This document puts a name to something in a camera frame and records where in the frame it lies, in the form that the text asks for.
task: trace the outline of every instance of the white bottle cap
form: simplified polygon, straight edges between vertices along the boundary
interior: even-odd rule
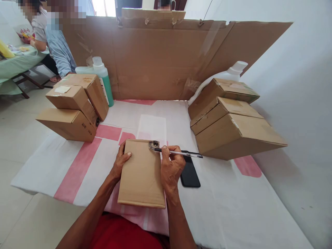
[[[101,60],[101,57],[99,57],[99,56],[93,57],[92,61],[93,61],[93,68],[96,70],[102,69],[105,67],[103,61]]]
[[[232,67],[230,67],[227,70],[227,72],[229,72],[231,74],[240,75],[243,72],[243,69],[245,69],[246,66],[248,66],[247,62],[237,61],[237,62],[235,62],[235,64]]]

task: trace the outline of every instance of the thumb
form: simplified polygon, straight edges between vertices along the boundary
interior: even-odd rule
[[[124,164],[126,161],[129,160],[130,157],[131,157],[131,152],[128,152],[128,153],[126,153],[126,154],[123,154],[123,155],[121,156],[121,158],[120,158],[120,162],[121,162],[122,164]]]
[[[162,155],[163,155],[162,164],[169,164],[169,149],[165,145],[162,147]]]

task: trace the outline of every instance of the table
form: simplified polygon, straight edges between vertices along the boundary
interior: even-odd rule
[[[142,117],[165,119],[170,145],[198,152],[187,101],[115,101],[92,143],[52,133],[11,185],[87,206],[115,160],[119,144],[140,136]],[[181,203],[198,245],[208,248],[310,248],[311,244],[251,156],[231,161],[193,158],[200,188],[184,188]],[[105,210],[145,230],[168,234],[167,210],[117,204],[118,185]]]
[[[23,46],[29,47],[30,50],[24,52],[21,56],[16,55],[13,58],[0,61],[0,95],[22,94],[25,98],[28,98],[26,93],[22,91],[22,89],[12,80],[12,78],[36,66],[47,54],[49,54],[48,50],[45,52],[37,52],[37,50],[30,45]],[[29,77],[27,77],[26,80],[30,80],[39,88],[43,88]]]

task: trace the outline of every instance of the white wall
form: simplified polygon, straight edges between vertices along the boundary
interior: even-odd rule
[[[28,20],[20,12],[17,3],[0,1],[0,38],[5,44],[10,43],[14,46],[22,44],[13,29],[13,27],[21,24],[30,26]]]
[[[209,4],[188,0],[186,18]],[[312,245],[332,248],[332,2],[213,0],[205,19],[294,21],[241,77],[289,144],[254,158]]]
[[[155,0],[143,0],[142,9],[153,9],[155,6]]]

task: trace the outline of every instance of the yellow object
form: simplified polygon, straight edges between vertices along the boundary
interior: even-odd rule
[[[22,52],[26,52],[26,51],[30,51],[30,48],[28,48],[28,47],[19,47],[18,50],[20,50]]]
[[[7,45],[0,39],[0,53],[6,58],[13,58],[15,55],[9,50]]]

